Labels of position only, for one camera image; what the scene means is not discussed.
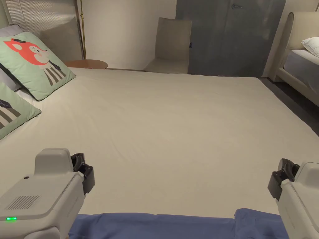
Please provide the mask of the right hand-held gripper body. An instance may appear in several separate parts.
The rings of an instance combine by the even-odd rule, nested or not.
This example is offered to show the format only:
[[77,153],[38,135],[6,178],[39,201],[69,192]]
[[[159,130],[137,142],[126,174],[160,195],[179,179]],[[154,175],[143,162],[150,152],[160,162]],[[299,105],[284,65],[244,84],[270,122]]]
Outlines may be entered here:
[[303,162],[295,181],[281,181],[279,172],[271,174],[268,190],[290,239],[319,238],[319,164]]

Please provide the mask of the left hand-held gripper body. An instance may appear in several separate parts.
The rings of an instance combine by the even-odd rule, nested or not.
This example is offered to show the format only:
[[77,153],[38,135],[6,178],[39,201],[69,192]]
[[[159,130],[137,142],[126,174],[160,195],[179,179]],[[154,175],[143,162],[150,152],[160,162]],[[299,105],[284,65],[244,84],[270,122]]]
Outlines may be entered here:
[[68,239],[86,195],[95,186],[94,169],[73,172],[66,148],[46,148],[35,158],[34,174],[0,198],[1,239]]

